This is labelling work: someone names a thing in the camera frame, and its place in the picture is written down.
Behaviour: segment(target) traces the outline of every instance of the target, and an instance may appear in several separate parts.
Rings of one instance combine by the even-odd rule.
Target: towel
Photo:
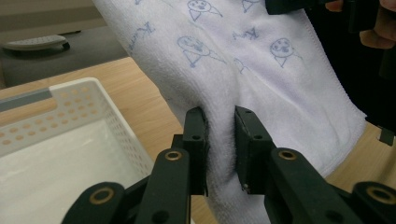
[[[269,223],[263,196],[242,191],[234,169],[236,105],[323,176],[364,130],[303,10],[270,16],[263,0],[93,2],[181,123],[204,110],[207,201],[219,223]]]

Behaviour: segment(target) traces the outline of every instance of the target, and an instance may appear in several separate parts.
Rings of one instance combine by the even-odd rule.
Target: wooden table
[[[38,90],[82,77],[100,80],[121,114],[125,117],[152,159],[171,146],[173,134],[182,133],[158,89],[130,58],[104,63],[57,77],[46,78],[0,91],[0,99]],[[32,116],[45,105],[32,105],[29,113],[0,113],[0,126]],[[396,189],[396,146],[389,147],[377,140],[380,130],[368,123],[365,133],[346,160],[327,180],[351,191],[360,181],[376,181]],[[192,197],[192,218],[196,223],[217,223],[203,197]]]

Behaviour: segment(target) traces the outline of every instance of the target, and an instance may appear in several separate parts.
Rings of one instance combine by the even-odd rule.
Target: white plastic basket
[[[60,223],[86,188],[125,188],[153,162],[95,78],[0,101],[0,111],[52,97],[56,109],[0,128],[0,223]]]

